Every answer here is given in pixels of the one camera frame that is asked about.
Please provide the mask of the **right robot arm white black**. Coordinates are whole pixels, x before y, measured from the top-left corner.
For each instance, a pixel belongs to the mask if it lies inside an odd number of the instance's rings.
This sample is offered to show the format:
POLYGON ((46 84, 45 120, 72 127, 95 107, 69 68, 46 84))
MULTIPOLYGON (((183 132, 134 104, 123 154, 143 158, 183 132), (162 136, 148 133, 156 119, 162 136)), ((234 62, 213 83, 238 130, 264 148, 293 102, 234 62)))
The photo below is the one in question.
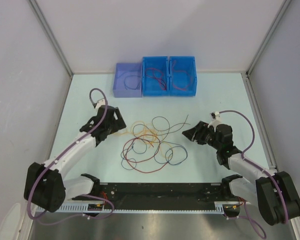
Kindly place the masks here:
POLYGON ((225 200, 240 197, 257 206, 271 226, 300 217, 300 197, 291 176, 285 171, 264 168, 243 156, 234 145, 231 126, 200 121, 182 134, 191 142, 214 148, 218 163, 235 172, 222 179, 225 185, 220 194, 225 200))

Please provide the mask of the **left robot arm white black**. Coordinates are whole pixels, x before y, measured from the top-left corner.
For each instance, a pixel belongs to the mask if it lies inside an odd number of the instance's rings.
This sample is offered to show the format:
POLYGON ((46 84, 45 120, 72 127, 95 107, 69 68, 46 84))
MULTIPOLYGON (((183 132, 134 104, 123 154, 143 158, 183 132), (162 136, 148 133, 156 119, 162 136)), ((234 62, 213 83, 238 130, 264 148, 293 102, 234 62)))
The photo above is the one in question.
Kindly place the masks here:
POLYGON ((109 135, 126 128, 118 107, 101 105, 97 114, 83 125, 77 139, 59 156, 44 163, 32 163, 28 170, 23 197, 51 213, 65 200, 85 195, 90 200, 100 196, 100 180, 88 173, 65 180, 69 171, 109 135))

